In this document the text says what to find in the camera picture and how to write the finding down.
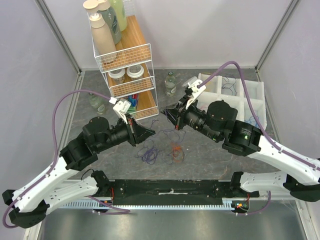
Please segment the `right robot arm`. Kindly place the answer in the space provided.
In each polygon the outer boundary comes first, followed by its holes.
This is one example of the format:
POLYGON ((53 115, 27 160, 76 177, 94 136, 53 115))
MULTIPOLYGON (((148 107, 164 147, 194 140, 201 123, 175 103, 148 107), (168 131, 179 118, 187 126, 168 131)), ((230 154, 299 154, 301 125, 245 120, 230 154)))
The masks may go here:
POLYGON ((229 191, 235 197, 245 192, 284 191, 305 202, 320 199, 320 161, 299 154, 270 138, 261 129, 237 120, 238 110, 224 100, 209 104, 200 110, 197 102, 188 103, 185 95, 178 103, 165 107, 161 112, 176 130, 189 126, 236 156, 249 157, 267 163, 276 172, 234 172, 229 191))

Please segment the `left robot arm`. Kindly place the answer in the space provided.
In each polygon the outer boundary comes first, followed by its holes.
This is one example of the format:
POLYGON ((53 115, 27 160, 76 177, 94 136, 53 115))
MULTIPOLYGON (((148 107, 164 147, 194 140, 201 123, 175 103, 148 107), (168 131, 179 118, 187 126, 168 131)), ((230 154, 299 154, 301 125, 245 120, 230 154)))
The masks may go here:
POLYGON ((3 225, 8 229, 27 229, 70 201, 106 196, 112 185, 102 170, 94 171, 74 185, 60 189, 57 186, 97 161, 99 153, 124 142, 135 147, 154 134, 154 130, 142 126, 130 114, 126 114, 124 119, 119 118, 115 126, 111 126, 104 117, 92 118, 47 169, 24 187, 2 193, 8 206, 2 217, 3 225))

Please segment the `right glass bottle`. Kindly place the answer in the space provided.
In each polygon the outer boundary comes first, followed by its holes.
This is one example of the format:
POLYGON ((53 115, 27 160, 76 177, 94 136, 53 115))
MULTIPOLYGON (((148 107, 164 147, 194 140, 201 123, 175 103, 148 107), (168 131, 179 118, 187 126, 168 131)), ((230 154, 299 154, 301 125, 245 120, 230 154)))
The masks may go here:
POLYGON ((167 96, 172 97, 177 88, 177 80, 172 71, 168 72, 167 77, 164 80, 165 84, 165 93, 167 96))

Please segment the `glass bottle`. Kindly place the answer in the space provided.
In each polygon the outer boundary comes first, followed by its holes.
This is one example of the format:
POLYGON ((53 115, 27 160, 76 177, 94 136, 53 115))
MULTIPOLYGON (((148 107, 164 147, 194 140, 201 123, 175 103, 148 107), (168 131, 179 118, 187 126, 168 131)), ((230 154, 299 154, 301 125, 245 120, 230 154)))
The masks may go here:
POLYGON ((89 103, 99 115, 103 115, 106 112, 106 107, 102 97, 89 93, 89 103))
POLYGON ((177 80, 172 71, 168 72, 167 77, 164 80, 165 84, 165 93, 167 96, 172 97, 177 88, 177 80))

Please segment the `green and blue packets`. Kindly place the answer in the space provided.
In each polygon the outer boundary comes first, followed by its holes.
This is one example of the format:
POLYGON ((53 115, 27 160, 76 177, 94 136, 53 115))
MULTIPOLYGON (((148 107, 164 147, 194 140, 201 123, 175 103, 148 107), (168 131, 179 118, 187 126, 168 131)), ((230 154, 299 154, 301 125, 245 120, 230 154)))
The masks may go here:
POLYGON ((132 95, 128 95, 125 97, 126 100, 128 100, 131 103, 131 108, 136 111, 137 110, 137 106, 138 106, 138 101, 139 101, 139 94, 132 94, 132 95))

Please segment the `left glass bottle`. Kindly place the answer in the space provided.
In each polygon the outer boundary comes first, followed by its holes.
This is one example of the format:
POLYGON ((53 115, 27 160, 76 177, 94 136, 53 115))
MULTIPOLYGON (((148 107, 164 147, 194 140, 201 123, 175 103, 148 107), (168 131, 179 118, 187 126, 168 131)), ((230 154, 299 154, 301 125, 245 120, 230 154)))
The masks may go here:
POLYGON ((106 112, 106 107, 102 97, 89 93, 89 103, 99 115, 103 115, 106 112))

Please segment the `right white-lid jar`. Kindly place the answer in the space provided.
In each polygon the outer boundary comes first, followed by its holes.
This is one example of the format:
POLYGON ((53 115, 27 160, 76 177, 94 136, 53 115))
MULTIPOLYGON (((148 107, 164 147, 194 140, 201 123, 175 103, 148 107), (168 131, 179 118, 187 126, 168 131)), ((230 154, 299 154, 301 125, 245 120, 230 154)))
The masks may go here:
POLYGON ((144 68, 141 64, 136 64, 133 66, 129 66, 126 69, 126 74, 128 75, 128 77, 132 80, 140 80, 143 78, 144 75, 144 68))

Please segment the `white-lid jar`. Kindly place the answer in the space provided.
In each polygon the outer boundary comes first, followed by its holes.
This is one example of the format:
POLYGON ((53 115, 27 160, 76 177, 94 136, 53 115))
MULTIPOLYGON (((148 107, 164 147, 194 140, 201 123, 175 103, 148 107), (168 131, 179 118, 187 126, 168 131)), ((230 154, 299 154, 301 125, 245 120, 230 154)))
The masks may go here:
POLYGON ((109 77, 112 78, 117 85, 124 83, 125 74, 126 74, 126 70, 124 68, 120 68, 120 69, 116 69, 108 72, 109 77))
POLYGON ((129 66, 126 69, 126 74, 128 75, 128 77, 132 80, 140 80, 143 78, 144 75, 144 68, 141 64, 136 64, 133 66, 129 66))

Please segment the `white six-compartment tray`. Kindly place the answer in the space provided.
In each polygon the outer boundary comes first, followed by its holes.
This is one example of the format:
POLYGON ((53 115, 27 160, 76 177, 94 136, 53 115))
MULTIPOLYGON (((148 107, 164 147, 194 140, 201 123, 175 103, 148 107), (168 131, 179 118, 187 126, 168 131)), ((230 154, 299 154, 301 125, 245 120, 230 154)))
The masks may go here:
POLYGON ((266 103, 264 83, 259 81, 245 80, 246 89, 254 113, 260 124, 257 124, 244 92, 242 81, 231 76, 215 76, 205 86, 205 91, 197 98, 197 108, 206 111, 210 103, 223 100, 232 108, 237 109, 236 119, 249 123, 257 128, 267 127, 266 103))

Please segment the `left white-lid jar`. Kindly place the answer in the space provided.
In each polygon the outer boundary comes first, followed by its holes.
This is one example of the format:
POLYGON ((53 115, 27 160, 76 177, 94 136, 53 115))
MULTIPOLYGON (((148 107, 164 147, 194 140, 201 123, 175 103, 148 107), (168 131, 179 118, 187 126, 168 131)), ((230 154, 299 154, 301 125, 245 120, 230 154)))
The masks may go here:
POLYGON ((126 70, 124 68, 120 68, 120 69, 116 69, 108 72, 109 77, 112 78, 117 85, 124 83, 125 74, 126 74, 126 70))

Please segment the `beige pump bottle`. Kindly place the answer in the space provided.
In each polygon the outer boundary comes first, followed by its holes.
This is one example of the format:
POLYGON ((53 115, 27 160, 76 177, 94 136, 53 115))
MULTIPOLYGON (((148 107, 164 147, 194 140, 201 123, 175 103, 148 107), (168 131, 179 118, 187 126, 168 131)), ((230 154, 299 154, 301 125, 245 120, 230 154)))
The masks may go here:
POLYGON ((100 13, 89 16, 95 56, 105 64, 112 63, 117 58, 116 45, 111 31, 100 13))

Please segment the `light green bottle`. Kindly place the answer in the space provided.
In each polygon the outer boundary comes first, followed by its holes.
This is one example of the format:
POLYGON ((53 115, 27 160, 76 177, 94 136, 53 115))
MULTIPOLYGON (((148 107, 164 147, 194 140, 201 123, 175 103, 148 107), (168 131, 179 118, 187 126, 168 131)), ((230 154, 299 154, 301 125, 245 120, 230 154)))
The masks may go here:
POLYGON ((124 3, 122 0, 109 0, 109 3, 115 10, 119 23, 119 29, 121 32, 123 32, 128 26, 124 3))

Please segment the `grey-green pump bottle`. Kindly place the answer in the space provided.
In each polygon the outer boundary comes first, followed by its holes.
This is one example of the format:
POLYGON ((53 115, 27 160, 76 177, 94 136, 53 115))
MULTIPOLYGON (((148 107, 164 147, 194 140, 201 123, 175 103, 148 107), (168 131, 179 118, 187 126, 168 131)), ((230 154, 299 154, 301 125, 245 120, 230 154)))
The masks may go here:
POLYGON ((99 17, 102 17, 110 29, 115 45, 121 41, 122 34, 116 12, 108 0, 86 0, 83 3, 83 7, 89 14, 90 20, 98 21, 100 23, 97 23, 96 26, 100 26, 102 24, 102 20, 98 20, 99 17))

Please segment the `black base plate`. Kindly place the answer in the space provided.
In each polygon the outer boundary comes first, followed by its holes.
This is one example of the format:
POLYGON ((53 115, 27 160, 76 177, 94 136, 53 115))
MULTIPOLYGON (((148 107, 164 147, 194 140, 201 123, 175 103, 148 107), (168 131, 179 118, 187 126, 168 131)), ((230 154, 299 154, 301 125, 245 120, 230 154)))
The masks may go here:
POLYGON ((95 195, 110 197, 118 206, 195 206, 220 205, 223 198, 246 198, 248 193, 228 181, 116 179, 95 195))

